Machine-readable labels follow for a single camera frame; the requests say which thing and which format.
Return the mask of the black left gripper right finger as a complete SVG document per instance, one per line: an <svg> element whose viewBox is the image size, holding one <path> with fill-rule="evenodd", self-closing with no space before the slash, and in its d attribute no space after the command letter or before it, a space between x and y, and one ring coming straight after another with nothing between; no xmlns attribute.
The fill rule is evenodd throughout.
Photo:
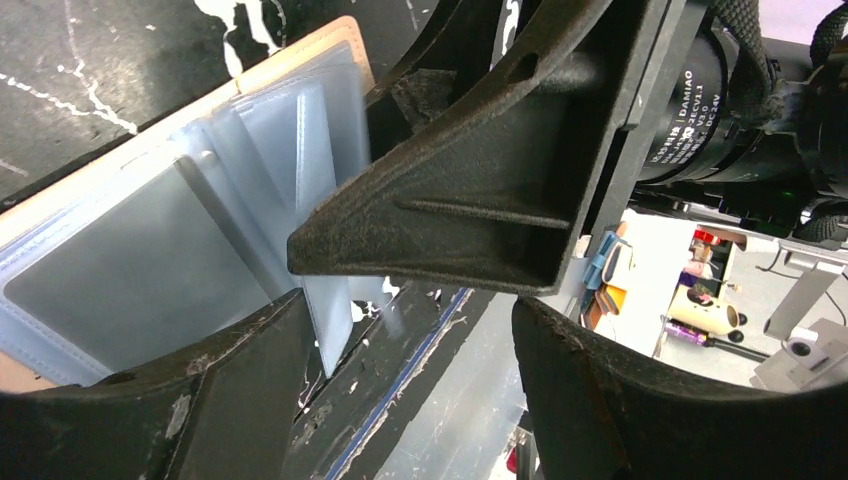
<svg viewBox="0 0 848 480"><path fill-rule="evenodd" d="M784 394L656 361L535 298L512 332L548 479L843 479L847 388Z"/></svg>

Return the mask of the beige card holder wallet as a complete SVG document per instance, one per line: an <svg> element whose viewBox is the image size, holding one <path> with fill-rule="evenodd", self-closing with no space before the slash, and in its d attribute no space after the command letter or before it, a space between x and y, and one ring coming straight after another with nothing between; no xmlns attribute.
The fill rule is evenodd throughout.
<svg viewBox="0 0 848 480"><path fill-rule="evenodd" d="M1 216L1 389L92 385L295 288L324 372L378 277L300 276L287 242L369 163L374 84L339 17Z"/></svg>

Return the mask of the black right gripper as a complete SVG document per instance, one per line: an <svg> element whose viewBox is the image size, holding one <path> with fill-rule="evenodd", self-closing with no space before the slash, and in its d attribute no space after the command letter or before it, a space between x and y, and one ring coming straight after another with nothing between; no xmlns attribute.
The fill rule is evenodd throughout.
<svg viewBox="0 0 848 480"><path fill-rule="evenodd" d="M635 146L615 154L586 228L627 206L716 208L778 238L847 235L847 6L809 45L765 39L755 1L710 1L672 47Z"/></svg>

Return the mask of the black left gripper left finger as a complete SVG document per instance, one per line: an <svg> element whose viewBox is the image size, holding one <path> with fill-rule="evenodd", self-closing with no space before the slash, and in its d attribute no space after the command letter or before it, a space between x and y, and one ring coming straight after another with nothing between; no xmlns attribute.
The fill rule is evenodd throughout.
<svg viewBox="0 0 848 480"><path fill-rule="evenodd" d="M1 397L5 479L279 479L312 347L295 289L90 387Z"/></svg>

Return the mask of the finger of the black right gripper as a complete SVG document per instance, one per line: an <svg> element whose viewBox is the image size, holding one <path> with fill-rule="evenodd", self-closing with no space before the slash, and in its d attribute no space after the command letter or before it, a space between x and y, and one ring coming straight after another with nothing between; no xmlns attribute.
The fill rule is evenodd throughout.
<svg viewBox="0 0 848 480"><path fill-rule="evenodd" d="M506 55L289 238L302 275L556 291L648 99L666 1L540 1Z"/></svg>
<svg viewBox="0 0 848 480"><path fill-rule="evenodd" d="M369 93L371 162L439 118L506 55L540 1L441 1L431 24Z"/></svg>

